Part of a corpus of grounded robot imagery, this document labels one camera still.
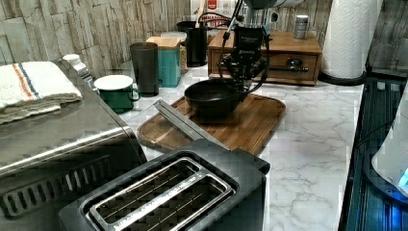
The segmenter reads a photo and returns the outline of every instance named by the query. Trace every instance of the backsplash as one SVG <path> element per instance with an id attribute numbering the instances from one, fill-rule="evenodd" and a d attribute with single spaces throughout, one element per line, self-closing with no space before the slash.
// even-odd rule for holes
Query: backsplash
<path id="1" fill-rule="evenodd" d="M 190 0 L 0 0 L 0 65 L 79 54 L 99 77 L 129 46 L 175 30 Z"/>
<path id="2" fill-rule="evenodd" d="M 271 29 L 292 32 L 295 16 L 307 14 L 323 47 L 331 4 L 275 9 L 280 18 Z M 408 70 L 407 10 L 405 0 L 384 0 L 369 55 L 374 67 Z M 76 53 L 93 76 L 104 76 L 130 60 L 130 44 L 176 30 L 189 14 L 190 0 L 0 0 L 0 65 Z"/>

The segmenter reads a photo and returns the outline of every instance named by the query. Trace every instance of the marble countertop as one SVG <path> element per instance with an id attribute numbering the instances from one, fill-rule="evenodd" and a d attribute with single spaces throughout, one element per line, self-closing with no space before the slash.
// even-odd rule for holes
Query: marble countertop
<path id="1" fill-rule="evenodd" d="M 129 64 L 124 74 L 132 76 Z M 175 89 L 160 89 L 120 117 L 135 131 L 158 111 L 153 103 L 173 103 L 193 83 L 208 79 L 207 67 L 191 68 Z M 314 87 L 264 84 L 255 93 L 285 103 L 286 114 L 260 158 L 271 165 L 264 230 L 337 230 L 363 86 Z M 144 146 L 148 161 L 164 150 Z"/>

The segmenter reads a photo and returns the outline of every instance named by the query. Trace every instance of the toaster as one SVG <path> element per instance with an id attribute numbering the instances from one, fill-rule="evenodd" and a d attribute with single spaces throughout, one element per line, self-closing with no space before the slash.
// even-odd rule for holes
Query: toaster
<path id="1" fill-rule="evenodd" d="M 146 163 L 135 133 L 64 61 L 83 100 L 0 125 L 0 230 L 60 230 L 58 212 Z"/>
<path id="2" fill-rule="evenodd" d="M 269 164 L 193 141 L 60 210 L 62 229 L 262 230 Z"/>

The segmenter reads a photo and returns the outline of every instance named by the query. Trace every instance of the mug handle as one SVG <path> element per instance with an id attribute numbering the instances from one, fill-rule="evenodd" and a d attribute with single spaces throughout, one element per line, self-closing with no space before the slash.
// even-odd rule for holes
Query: mug handle
<path id="1" fill-rule="evenodd" d="M 133 92 L 136 92 L 137 94 L 138 94 L 138 98 L 134 98 L 133 97 Z M 132 100 L 132 102 L 136 102 L 136 101 L 138 101 L 138 100 L 140 100 L 140 92 L 139 92 L 139 90 L 136 88 L 136 85 L 135 84 L 133 84 L 132 85 L 132 97 L 129 97 L 130 98 L 130 100 Z"/>

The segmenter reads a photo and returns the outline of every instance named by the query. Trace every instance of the black toaster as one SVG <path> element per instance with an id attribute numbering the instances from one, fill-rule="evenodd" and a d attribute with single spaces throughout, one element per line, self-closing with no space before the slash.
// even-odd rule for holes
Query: black toaster
<path id="1" fill-rule="evenodd" d="M 269 164 L 206 140 L 137 167 L 64 207 L 62 229 L 262 230 Z"/>

